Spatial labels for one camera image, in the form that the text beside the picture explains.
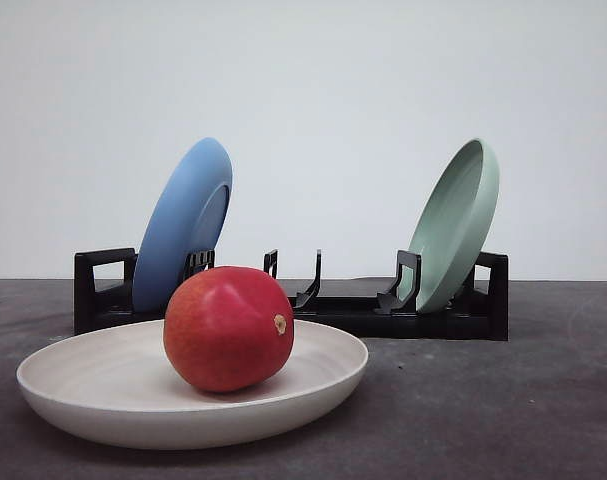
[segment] white bowl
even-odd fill
[[[52,425],[109,445],[174,450],[231,445],[304,425],[345,400],[368,352],[356,337],[295,320],[292,354],[252,387],[212,394],[174,371],[163,320],[68,338],[30,355],[16,376],[30,406]]]

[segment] white backdrop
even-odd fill
[[[607,1],[0,0],[0,278],[133,246],[217,138],[217,258],[392,275],[443,168],[502,169],[485,249],[513,279],[607,279]],[[114,268],[100,271],[112,277]]]

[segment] dish rack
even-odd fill
[[[74,334],[164,318],[165,308],[135,312],[132,280],[137,254],[133,248],[77,253],[74,257]],[[214,267],[214,250],[187,255],[177,285],[198,272]],[[459,291],[437,312],[416,310],[421,286],[421,256],[399,250],[392,283],[376,296],[326,296],[321,288],[322,252],[317,250],[314,279],[288,297],[295,318],[330,325],[359,337],[440,338],[449,340],[508,340],[508,257],[481,252]],[[123,281],[104,289],[95,286],[93,268],[123,262]],[[487,292],[475,288],[475,267],[490,269]],[[263,271],[277,276],[278,250],[264,255]],[[405,298],[397,287],[406,269],[411,270],[412,289]]]

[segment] green plate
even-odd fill
[[[414,231],[409,250],[421,255],[417,311],[443,309],[474,267],[490,229],[499,193],[499,166],[490,147],[474,139],[441,175]],[[412,289],[403,275],[399,298]]]

